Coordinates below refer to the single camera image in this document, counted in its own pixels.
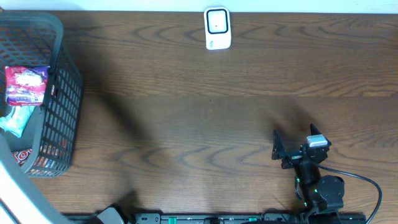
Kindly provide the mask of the orange red chocolate bar wrapper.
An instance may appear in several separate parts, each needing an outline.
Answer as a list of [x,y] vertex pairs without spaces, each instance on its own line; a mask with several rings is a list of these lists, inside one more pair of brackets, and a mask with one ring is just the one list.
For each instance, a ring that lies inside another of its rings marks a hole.
[[13,155],[13,158],[15,159],[15,161],[17,162],[17,164],[19,164],[21,166],[26,162],[26,160],[28,160],[31,153],[32,153],[32,149],[24,149],[21,151],[14,151],[12,153],[12,155]]

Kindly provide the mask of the red purple snack bag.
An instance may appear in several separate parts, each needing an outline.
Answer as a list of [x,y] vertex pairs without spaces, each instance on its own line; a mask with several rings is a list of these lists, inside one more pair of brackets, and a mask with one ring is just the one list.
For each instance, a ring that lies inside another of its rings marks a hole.
[[6,66],[6,103],[10,106],[41,105],[47,87],[49,68]]

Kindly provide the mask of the mint green wipes pack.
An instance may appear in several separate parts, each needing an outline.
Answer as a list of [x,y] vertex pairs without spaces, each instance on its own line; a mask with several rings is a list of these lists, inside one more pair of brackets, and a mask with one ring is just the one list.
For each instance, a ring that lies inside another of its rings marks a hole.
[[12,106],[11,112],[1,117],[1,129],[21,138],[35,106]]

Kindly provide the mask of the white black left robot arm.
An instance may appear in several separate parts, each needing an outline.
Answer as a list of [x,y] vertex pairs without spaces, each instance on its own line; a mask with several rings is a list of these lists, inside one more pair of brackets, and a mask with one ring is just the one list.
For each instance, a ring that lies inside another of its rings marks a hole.
[[1,136],[1,223],[131,223],[112,205],[99,214],[65,216],[56,210],[15,162]]

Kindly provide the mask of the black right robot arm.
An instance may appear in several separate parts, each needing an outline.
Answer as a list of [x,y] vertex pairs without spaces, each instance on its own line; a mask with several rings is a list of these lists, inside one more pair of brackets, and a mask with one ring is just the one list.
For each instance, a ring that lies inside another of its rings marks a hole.
[[291,218],[297,223],[310,223],[321,214],[335,214],[343,207],[345,182],[335,175],[321,175],[320,163],[328,156],[331,142],[316,128],[310,125],[310,135],[299,150],[288,152],[277,132],[273,132],[272,159],[281,161],[281,168],[295,171],[297,197],[302,199],[304,210]]

